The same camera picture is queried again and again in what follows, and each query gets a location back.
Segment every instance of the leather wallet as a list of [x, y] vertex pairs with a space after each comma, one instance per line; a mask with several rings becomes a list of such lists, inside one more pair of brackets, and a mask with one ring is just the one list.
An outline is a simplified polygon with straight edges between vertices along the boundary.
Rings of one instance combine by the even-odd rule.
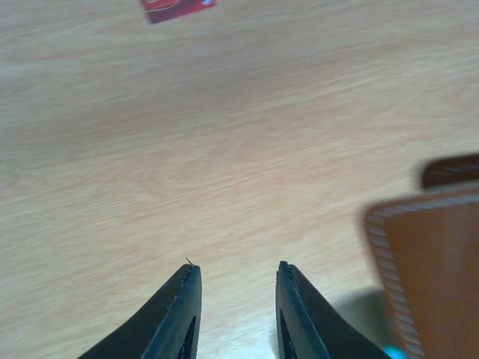
[[479, 153], [427, 163], [420, 187], [364, 214], [388, 306], [408, 358], [479, 358]]

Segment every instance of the light wood surface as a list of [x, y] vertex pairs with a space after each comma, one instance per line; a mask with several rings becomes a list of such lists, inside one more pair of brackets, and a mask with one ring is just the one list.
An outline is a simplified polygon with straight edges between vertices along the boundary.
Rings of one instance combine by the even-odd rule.
[[275, 357], [275, 271], [374, 286], [359, 210], [479, 148], [479, 5], [0, 0], [0, 358], [74, 358], [188, 257], [200, 359]]

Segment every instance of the bright blue spot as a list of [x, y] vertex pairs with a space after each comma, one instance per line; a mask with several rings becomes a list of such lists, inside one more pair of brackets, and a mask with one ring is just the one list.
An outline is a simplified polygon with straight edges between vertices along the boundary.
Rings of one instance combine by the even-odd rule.
[[391, 359], [407, 359], [406, 353], [393, 346], [385, 346], [382, 350], [389, 355]]

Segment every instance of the red card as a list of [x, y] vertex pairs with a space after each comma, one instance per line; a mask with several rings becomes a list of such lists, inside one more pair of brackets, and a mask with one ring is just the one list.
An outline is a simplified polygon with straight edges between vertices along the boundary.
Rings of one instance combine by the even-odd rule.
[[152, 24], [208, 9], [216, 0], [140, 0]]

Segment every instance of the brown leather case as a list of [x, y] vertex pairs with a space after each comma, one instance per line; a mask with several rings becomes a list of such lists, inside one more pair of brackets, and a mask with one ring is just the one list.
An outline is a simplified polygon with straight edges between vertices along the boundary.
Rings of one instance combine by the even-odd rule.
[[364, 217], [410, 359], [479, 358], [479, 170], [474, 164], [479, 154], [434, 160], [421, 176], [421, 185], [431, 191], [372, 205]]

